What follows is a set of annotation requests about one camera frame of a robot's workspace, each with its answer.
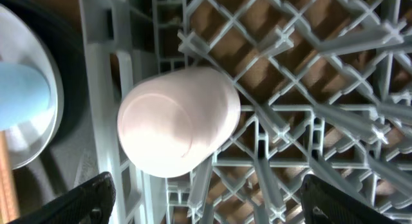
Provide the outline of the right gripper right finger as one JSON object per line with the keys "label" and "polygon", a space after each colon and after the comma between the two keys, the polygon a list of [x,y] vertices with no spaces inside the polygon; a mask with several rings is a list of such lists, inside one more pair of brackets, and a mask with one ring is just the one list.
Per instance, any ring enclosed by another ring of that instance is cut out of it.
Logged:
{"label": "right gripper right finger", "polygon": [[312,174],[304,177],[300,196],[306,224],[398,224]]}

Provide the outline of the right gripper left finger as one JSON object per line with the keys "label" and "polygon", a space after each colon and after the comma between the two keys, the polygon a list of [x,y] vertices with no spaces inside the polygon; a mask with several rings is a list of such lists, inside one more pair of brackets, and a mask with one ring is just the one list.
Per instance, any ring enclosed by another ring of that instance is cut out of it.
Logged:
{"label": "right gripper left finger", "polygon": [[112,175],[103,172],[11,224],[108,224],[115,200]]}

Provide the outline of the wooden chopstick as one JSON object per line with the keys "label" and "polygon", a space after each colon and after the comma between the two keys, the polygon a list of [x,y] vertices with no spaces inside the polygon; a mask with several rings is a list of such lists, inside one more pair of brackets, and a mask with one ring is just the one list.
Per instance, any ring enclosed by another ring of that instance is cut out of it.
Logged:
{"label": "wooden chopstick", "polygon": [[1,223],[9,223],[19,216],[19,203],[9,160],[6,135],[4,131],[1,131]]}

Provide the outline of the pink cup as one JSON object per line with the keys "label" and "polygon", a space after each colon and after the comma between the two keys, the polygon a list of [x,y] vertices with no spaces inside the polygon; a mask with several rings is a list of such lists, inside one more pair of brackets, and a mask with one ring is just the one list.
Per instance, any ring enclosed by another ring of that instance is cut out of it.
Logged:
{"label": "pink cup", "polygon": [[146,79],[123,99],[118,139],[136,168],[160,178],[201,164],[233,134],[241,102],[226,75],[191,67]]}

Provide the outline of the blue cup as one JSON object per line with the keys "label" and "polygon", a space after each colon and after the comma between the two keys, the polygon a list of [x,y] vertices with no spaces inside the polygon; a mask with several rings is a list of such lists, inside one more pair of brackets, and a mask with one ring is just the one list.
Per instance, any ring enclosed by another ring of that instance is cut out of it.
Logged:
{"label": "blue cup", "polygon": [[1,63],[1,130],[31,120],[46,111],[50,88],[37,69]]}

